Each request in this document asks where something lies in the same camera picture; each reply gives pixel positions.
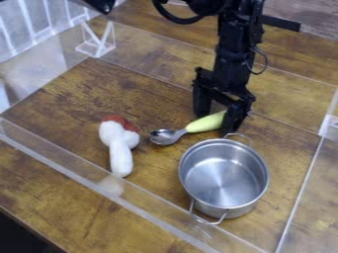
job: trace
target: white bracket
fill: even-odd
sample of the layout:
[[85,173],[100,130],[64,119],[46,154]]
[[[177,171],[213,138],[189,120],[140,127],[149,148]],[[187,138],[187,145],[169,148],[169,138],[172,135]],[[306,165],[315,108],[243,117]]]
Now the white bracket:
[[75,48],[75,50],[93,58],[99,58],[116,47],[113,22],[108,21],[101,39],[99,39],[97,35],[92,32],[85,22],[80,25],[83,31],[83,43]]

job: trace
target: pot rim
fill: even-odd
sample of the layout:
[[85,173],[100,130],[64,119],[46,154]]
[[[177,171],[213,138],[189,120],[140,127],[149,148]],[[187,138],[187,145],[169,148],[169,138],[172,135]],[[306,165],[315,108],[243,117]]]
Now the pot rim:
[[[191,192],[187,190],[187,188],[185,188],[185,186],[184,186],[184,183],[183,183],[183,180],[181,180],[181,177],[180,177],[180,173],[179,173],[179,171],[180,171],[180,169],[181,169],[181,163],[183,163],[184,158],[185,158],[185,156],[188,155],[188,153],[191,153],[196,147],[204,146],[204,145],[207,145],[208,143],[212,143],[212,142],[215,142],[215,141],[216,141],[216,143],[219,143],[219,141],[220,141],[220,143],[223,142],[223,143],[230,143],[230,144],[232,144],[232,145],[240,146],[240,147],[243,147],[244,149],[247,149],[250,152],[252,152],[254,155],[255,155],[255,157],[259,159],[259,162],[260,162],[262,165],[263,165],[263,168],[264,168],[264,171],[266,171],[266,175],[267,175],[266,186],[264,186],[263,190],[260,191],[259,195],[258,195],[250,202],[247,202],[247,203],[244,203],[244,204],[242,204],[242,205],[238,205],[238,206],[232,206],[232,207],[224,207],[224,206],[211,205],[211,204],[207,203],[205,201],[203,201],[203,200],[200,200],[199,198],[196,198],[196,197],[191,194]],[[200,203],[203,203],[204,205],[207,205],[207,206],[211,207],[211,208],[223,209],[223,210],[235,210],[235,209],[243,208],[243,207],[246,207],[246,206],[254,204],[254,203],[258,201],[258,199],[262,197],[262,195],[264,194],[264,192],[267,191],[267,188],[268,188],[268,185],[270,185],[270,170],[268,170],[268,166],[267,166],[267,163],[266,163],[263,157],[260,156],[260,154],[255,151],[255,149],[254,149],[252,147],[247,146],[247,145],[243,144],[242,142],[235,141],[235,140],[232,140],[232,139],[212,138],[212,139],[205,139],[205,140],[203,140],[203,141],[199,141],[197,143],[195,143],[195,144],[184,151],[184,153],[183,153],[183,155],[181,155],[181,158],[180,158],[180,160],[179,160],[179,165],[177,165],[177,178],[179,178],[179,181],[180,181],[180,183],[181,183],[181,185],[183,185],[183,188],[184,188],[185,192],[188,193],[189,197],[193,198],[196,201],[199,201]]]

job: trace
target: spoon handle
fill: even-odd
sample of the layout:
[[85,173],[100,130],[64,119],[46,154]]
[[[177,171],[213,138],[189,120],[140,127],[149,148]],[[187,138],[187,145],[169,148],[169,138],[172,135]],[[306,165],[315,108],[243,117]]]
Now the spoon handle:
[[222,111],[213,115],[208,115],[199,120],[191,122],[185,127],[187,132],[201,132],[219,129],[223,122],[226,111]]

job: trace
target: metal spoon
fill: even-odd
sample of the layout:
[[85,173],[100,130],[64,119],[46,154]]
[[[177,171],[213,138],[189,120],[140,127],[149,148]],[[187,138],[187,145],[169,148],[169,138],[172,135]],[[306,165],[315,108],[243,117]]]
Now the metal spoon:
[[180,130],[159,129],[149,133],[149,140],[157,145],[171,145],[185,133],[203,132],[208,130],[219,129],[223,122],[226,111],[222,111],[213,115],[208,115],[201,119],[191,122]]

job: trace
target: white toy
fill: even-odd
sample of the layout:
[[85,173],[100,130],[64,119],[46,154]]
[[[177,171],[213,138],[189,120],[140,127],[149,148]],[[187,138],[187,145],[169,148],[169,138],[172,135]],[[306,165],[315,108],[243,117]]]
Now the white toy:
[[101,121],[99,136],[101,142],[109,147],[112,174],[127,177],[133,168],[131,149],[140,142],[136,127],[123,117],[112,115]]

